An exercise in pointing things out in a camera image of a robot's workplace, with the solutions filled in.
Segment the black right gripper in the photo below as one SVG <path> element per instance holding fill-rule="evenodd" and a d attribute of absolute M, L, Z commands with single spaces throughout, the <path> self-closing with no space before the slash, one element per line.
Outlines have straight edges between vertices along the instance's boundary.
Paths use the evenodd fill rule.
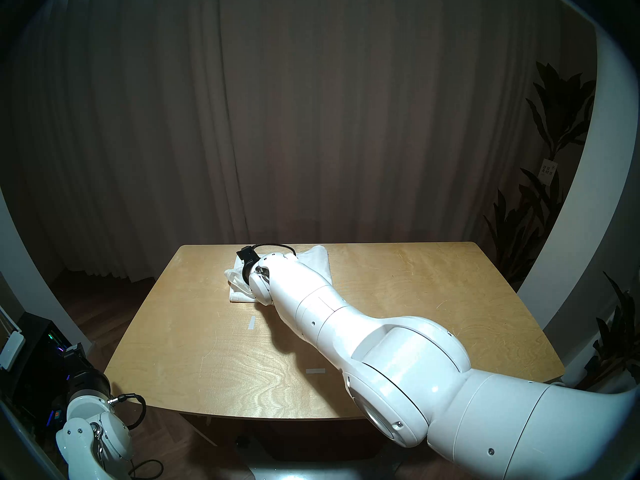
<path fill-rule="evenodd" d="M 242 262 L 242 279 L 244 283 L 249 286 L 249 277 L 251 275 L 252 269 L 254 266 L 260 261 L 260 256 L 239 256 L 239 259 Z"/>

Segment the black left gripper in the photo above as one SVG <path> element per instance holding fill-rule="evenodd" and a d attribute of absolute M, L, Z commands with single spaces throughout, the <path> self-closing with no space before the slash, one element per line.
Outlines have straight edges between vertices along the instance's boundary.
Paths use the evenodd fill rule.
<path fill-rule="evenodd" d="M 88 360 L 82 344 L 74 344 L 63 352 L 65 370 L 69 376 L 66 398 L 74 399 L 76 394 L 88 395 L 97 392 L 103 399 L 111 397 L 111 385 L 107 377 Z"/>

